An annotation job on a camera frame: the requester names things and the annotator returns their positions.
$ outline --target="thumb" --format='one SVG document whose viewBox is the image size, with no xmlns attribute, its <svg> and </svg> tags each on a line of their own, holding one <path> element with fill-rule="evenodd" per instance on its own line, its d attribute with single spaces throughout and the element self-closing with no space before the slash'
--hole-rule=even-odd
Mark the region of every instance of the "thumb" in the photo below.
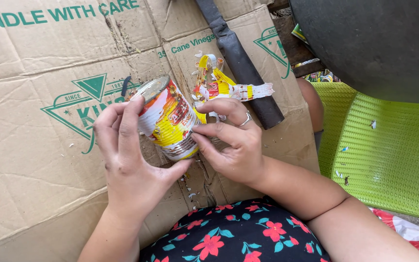
<svg viewBox="0 0 419 262">
<path fill-rule="evenodd" d="M 180 160 L 170 168 L 168 168 L 169 177 L 172 178 L 172 181 L 177 180 L 181 177 L 187 169 L 189 169 L 190 165 L 195 161 L 195 158 L 184 159 Z"/>
<path fill-rule="evenodd" d="M 224 156 L 221 155 L 206 136 L 194 132 L 191 134 L 191 137 L 200 147 L 201 154 L 213 167 L 223 163 Z"/>
</svg>

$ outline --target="woman's left hand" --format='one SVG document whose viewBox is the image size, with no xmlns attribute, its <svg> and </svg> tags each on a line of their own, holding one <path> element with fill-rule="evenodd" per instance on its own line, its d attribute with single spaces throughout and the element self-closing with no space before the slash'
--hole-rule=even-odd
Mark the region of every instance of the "woman's left hand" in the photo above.
<svg viewBox="0 0 419 262">
<path fill-rule="evenodd" d="M 181 160 L 167 169 L 145 161 L 137 131 L 144 100 L 137 96 L 109 105 L 93 126 L 105 162 L 108 211 L 128 222 L 144 220 L 193 161 Z"/>
</svg>

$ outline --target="can lid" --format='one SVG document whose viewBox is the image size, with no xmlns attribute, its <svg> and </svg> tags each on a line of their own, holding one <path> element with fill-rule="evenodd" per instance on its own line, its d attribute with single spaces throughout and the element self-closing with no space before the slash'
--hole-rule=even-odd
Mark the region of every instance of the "can lid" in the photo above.
<svg viewBox="0 0 419 262">
<path fill-rule="evenodd" d="M 145 104 L 147 104 L 166 88 L 170 79 L 169 74 L 161 74 L 137 88 L 137 95 L 144 96 Z"/>
</svg>

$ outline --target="floral dress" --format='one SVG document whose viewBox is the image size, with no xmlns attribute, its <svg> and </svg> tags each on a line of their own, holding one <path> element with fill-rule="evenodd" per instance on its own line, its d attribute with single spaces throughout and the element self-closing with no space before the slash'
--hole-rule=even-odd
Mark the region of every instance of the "floral dress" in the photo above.
<svg viewBox="0 0 419 262">
<path fill-rule="evenodd" d="M 330 262 L 319 241 L 270 197 L 191 211 L 140 262 Z"/>
</svg>

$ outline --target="woman's right hand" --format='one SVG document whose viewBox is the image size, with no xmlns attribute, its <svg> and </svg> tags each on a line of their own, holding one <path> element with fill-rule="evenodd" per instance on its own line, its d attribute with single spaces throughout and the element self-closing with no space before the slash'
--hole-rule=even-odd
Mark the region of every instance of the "woman's right hand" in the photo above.
<svg viewBox="0 0 419 262">
<path fill-rule="evenodd" d="M 193 127 L 192 138 L 215 171 L 244 184 L 257 181 L 264 173 L 261 154 L 261 129 L 247 119 L 247 108 L 234 98 L 216 98 L 196 107 L 200 113 L 216 112 L 225 115 L 236 126 L 226 123 L 208 123 Z M 206 137 L 218 137 L 230 147 L 218 151 Z"/>
</svg>

